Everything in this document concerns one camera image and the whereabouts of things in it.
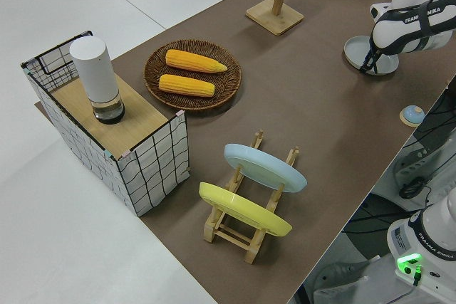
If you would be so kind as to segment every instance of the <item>table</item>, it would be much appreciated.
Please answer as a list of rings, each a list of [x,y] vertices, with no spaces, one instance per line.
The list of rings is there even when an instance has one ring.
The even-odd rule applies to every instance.
[[[242,85],[228,110],[189,113],[190,178],[141,218],[219,303],[285,303],[413,132],[399,112],[410,104],[428,110],[456,70],[454,39],[440,50],[400,56],[396,72],[383,77],[348,64],[344,43],[368,35],[369,6],[390,0],[285,0],[304,21],[282,36],[245,16],[260,1],[224,0],[113,61],[116,73],[168,117],[176,110],[143,84],[154,50],[198,38],[224,46],[242,67]],[[278,158],[300,147],[295,168],[309,185],[282,197],[276,213],[294,229],[281,239],[268,236],[251,266],[240,248],[203,240],[210,207],[198,186],[228,182],[224,146],[248,145],[258,129],[264,130],[262,149]],[[265,200],[251,182],[239,194]]]

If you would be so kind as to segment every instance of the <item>white floor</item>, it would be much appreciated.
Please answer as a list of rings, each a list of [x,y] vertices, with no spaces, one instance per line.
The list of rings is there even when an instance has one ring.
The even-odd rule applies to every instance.
[[[36,109],[20,63],[91,30],[115,58],[221,0],[0,0],[0,303],[213,303]]]

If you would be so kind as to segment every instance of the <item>yellow corn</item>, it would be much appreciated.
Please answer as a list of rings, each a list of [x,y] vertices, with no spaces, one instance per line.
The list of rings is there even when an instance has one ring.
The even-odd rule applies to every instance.
[[[205,98],[210,98],[215,93],[215,85],[212,83],[173,74],[161,75],[158,89],[168,93],[202,96]]]
[[[203,73],[220,73],[227,70],[225,65],[213,58],[177,49],[170,49],[166,52],[166,64],[179,69]]]

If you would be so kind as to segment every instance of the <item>blue plate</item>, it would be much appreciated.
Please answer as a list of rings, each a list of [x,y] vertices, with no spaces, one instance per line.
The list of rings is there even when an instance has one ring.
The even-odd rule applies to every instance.
[[[299,192],[307,185],[306,178],[298,170],[253,147],[228,144],[224,154],[231,167],[240,166],[244,176],[265,187],[278,189],[284,184],[284,192]]]

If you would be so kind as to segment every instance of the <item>wooden block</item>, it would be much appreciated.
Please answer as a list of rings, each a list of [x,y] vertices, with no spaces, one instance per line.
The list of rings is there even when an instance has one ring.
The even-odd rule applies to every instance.
[[[57,101],[116,159],[157,128],[167,118],[117,76],[125,115],[114,125],[105,125],[93,115],[92,106],[79,78],[52,92]]]
[[[304,16],[290,6],[283,4],[279,15],[272,13],[274,0],[264,0],[247,10],[246,15],[250,19],[280,36],[296,24],[300,23]]]

